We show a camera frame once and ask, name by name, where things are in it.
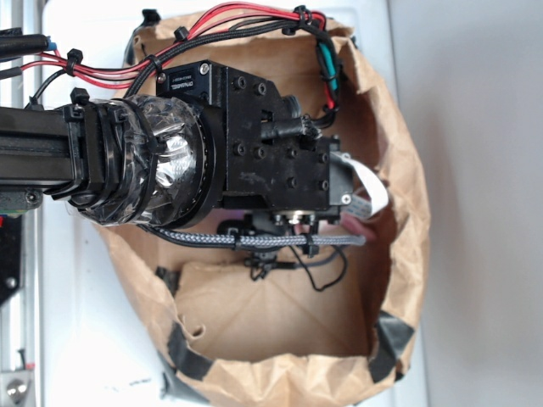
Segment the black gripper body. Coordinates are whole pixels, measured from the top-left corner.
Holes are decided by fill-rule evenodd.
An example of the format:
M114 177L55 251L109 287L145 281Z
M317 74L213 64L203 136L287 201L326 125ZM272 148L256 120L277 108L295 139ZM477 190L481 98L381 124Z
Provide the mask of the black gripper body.
M188 135L196 173L181 187L171 229L198 224L212 209L264 213L306 224L339 220L353 192L352 171L334 154L339 140L325 137L302 115L298 100L275 84L209 60L165 71L162 100L191 108Z

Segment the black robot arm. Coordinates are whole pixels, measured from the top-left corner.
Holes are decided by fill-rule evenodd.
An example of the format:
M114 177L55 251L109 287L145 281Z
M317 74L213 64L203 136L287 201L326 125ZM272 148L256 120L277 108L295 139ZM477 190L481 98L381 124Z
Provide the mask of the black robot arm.
M102 226L166 229L214 209L336 221L353 192L339 141L269 80L209 60L164 73L154 95L1 111L1 211L43 195Z

